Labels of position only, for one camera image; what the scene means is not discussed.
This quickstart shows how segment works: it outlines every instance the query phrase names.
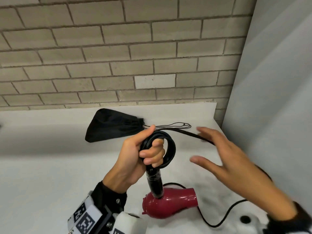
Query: black drawstring bag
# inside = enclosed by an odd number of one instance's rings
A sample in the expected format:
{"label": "black drawstring bag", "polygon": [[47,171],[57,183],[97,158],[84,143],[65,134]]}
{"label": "black drawstring bag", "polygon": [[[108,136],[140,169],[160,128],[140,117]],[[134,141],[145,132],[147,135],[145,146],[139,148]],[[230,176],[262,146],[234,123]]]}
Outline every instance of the black drawstring bag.
{"label": "black drawstring bag", "polygon": [[143,125],[143,118],[102,108],[94,115],[85,134],[85,140],[92,143],[134,135],[144,130]]}

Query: white wall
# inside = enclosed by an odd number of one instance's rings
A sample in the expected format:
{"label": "white wall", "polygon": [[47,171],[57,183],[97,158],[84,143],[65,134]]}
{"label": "white wall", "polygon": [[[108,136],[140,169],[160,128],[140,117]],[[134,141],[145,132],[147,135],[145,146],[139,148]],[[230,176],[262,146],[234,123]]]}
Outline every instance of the white wall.
{"label": "white wall", "polygon": [[312,0],[258,0],[224,133],[312,213]]}

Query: hand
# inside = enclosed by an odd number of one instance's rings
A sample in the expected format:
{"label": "hand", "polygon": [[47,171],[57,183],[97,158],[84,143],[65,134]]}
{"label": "hand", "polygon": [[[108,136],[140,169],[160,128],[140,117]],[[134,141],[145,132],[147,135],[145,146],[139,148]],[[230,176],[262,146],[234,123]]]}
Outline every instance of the hand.
{"label": "hand", "polygon": [[291,199],[239,147],[217,130],[206,127],[198,127],[197,130],[200,136],[214,142],[222,166],[201,156],[191,157],[191,162],[207,169],[229,189],[266,211],[275,220],[289,220],[297,214]]}
{"label": "hand", "polygon": [[125,193],[144,175],[146,165],[151,164],[155,168],[163,163],[162,158],[165,155],[163,139],[154,140],[150,149],[139,153],[141,143],[154,130],[155,126],[152,125],[124,141],[115,165],[103,179],[104,185],[117,193]]}

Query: left hand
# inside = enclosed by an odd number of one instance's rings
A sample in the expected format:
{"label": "left hand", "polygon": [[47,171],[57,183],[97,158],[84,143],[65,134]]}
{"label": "left hand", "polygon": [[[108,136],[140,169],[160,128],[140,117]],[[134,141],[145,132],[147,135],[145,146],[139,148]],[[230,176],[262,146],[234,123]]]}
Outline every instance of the left hand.
{"label": "left hand", "polygon": [[104,185],[117,193],[125,193],[144,175],[146,165],[151,164],[155,168],[163,163],[162,158],[165,155],[163,139],[154,140],[150,149],[139,153],[143,140],[154,130],[155,126],[152,125],[124,141],[115,165],[103,179]]}

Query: white countertop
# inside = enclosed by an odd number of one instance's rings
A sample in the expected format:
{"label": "white countertop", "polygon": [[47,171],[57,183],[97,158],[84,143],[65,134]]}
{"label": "white countertop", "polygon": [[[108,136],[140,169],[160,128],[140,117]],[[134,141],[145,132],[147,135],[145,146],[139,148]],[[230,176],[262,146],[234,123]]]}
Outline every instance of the white countertop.
{"label": "white countertop", "polygon": [[[213,119],[216,103],[119,106],[110,109],[145,119],[146,124],[186,122],[220,130]],[[6,234],[67,233],[67,219],[87,193],[115,163],[124,138],[88,143],[86,129],[99,108],[0,112],[0,226]],[[196,138],[168,132],[177,146],[171,164],[162,169],[164,183],[193,187],[206,220],[219,223],[227,209],[241,197],[231,192],[208,171],[189,162],[202,155],[220,164],[216,148]],[[236,206],[225,223],[213,230],[196,208],[165,220],[142,213],[142,199],[150,192],[146,177],[128,190],[126,212],[137,213],[152,233],[236,233],[239,217],[265,213],[245,202]]]}

